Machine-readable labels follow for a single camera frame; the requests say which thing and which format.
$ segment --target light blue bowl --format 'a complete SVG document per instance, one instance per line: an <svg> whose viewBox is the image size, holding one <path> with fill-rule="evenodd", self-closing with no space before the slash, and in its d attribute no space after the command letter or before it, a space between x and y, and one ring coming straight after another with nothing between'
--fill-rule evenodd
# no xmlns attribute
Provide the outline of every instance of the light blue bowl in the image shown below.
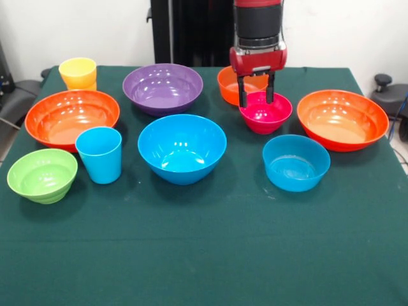
<svg viewBox="0 0 408 306"><path fill-rule="evenodd" d="M330 168L327 150L304 136L276 137L264 146L262 156L270 181L286 191L312 189Z"/></svg>
<svg viewBox="0 0 408 306"><path fill-rule="evenodd" d="M177 185L193 184L208 175L227 147L224 131L195 115L171 115L150 123L140 133L138 148L150 169Z"/></svg>

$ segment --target orange bowl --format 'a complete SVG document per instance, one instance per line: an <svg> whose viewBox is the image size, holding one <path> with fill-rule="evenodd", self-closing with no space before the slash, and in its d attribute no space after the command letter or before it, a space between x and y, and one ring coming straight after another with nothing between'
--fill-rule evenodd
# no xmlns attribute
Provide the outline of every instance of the orange bowl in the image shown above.
<svg viewBox="0 0 408 306"><path fill-rule="evenodd" d="M231 66L225 67L218 73L217 77L219 90L221 96L229 104L238 106L240 98L238 95L238 80L237 74L233 71ZM244 87L247 93L264 91L268 86L268 76L246 76L244 78Z"/></svg>
<svg viewBox="0 0 408 306"><path fill-rule="evenodd" d="M100 91L63 91L42 99L25 118L27 132L47 147L77 152L75 140L96 126L114 127L119 104Z"/></svg>
<svg viewBox="0 0 408 306"><path fill-rule="evenodd" d="M337 152L373 144L385 135L390 124L379 105L347 91L313 92L299 102L297 111L309 137Z"/></svg>

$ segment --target plastic cup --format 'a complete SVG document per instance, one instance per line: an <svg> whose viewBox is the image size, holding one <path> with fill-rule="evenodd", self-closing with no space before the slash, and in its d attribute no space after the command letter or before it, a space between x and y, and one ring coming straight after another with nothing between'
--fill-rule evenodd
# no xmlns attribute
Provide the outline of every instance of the plastic cup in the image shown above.
<svg viewBox="0 0 408 306"><path fill-rule="evenodd" d="M75 147L91 180L115 182L122 173L122 136L110 127L95 127L78 136Z"/></svg>
<svg viewBox="0 0 408 306"><path fill-rule="evenodd" d="M69 91L96 90L96 63L92 59L76 57L59 65L59 73Z"/></svg>

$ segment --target green tablecloth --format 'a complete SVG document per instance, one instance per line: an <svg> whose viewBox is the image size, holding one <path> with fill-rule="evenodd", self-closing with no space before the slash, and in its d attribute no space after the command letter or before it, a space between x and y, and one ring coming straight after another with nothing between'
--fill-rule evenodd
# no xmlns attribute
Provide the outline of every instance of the green tablecloth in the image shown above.
<svg viewBox="0 0 408 306"><path fill-rule="evenodd" d="M121 107L116 183L93 184L80 162L61 202L20 198L7 187L8 168L42 146L19 133L0 168L0 305L408 304L408 180L385 138L331 152L312 191L281 191L261 149L273 136L303 134L296 112L274 135L255 135L221 99L219 69L197 68L204 91L189 113L218 123L228 149L207 178L174 186L138 153L153 118L122 93L132 69L98 68L99 89ZM319 89L360 91L348 69L287 68L276 86L294 106ZM53 69L39 98L63 89Z"/></svg>

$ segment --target plastic bowl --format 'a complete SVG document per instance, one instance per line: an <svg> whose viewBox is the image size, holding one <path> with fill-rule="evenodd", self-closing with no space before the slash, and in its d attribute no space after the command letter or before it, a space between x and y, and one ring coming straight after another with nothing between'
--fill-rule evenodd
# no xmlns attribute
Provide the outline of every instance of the plastic bowl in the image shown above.
<svg viewBox="0 0 408 306"><path fill-rule="evenodd" d="M272 103L266 103L266 92L254 92L247 96L247 107L240 112L248 127L257 134L273 133L289 119L292 104L280 94L274 94Z"/></svg>
<svg viewBox="0 0 408 306"><path fill-rule="evenodd" d="M7 174L15 193L41 204L61 200L77 175L75 157L59 149L37 150L16 161Z"/></svg>
<svg viewBox="0 0 408 306"><path fill-rule="evenodd" d="M227 147L224 131L196 115L172 115L150 123L138 148L149 167L177 185L193 184L208 175Z"/></svg>
<svg viewBox="0 0 408 306"><path fill-rule="evenodd" d="M266 174L277 187L292 192L315 187L330 167L330 156L318 142L298 135L283 135L263 148Z"/></svg>
<svg viewBox="0 0 408 306"><path fill-rule="evenodd" d="M218 86L221 96L229 104L238 106L240 98L238 95L238 81L237 74L233 71L231 66L225 67L218 73ZM245 91L257 92L264 91L268 86L268 76L246 76L244 78Z"/></svg>
<svg viewBox="0 0 408 306"><path fill-rule="evenodd" d="M47 147L76 152L80 133L96 126L114 127L120 108L99 91L63 91L42 99L25 118L27 132Z"/></svg>
<svg viewBox="0 0 408 306"><path fill-rule="evenodd" d="M162 117L186 111L203 90L203 79L191 68L156 64L136 69L123 81L125 95L142 111Z"/></svg>
<svg viewBox="0 0 408 306"><path fill-rule="evenodd" d="M388 117L370 99L347 91L317 91L298 104L306 133L337 152L360 150L378 141L388 130Z"/></svg>

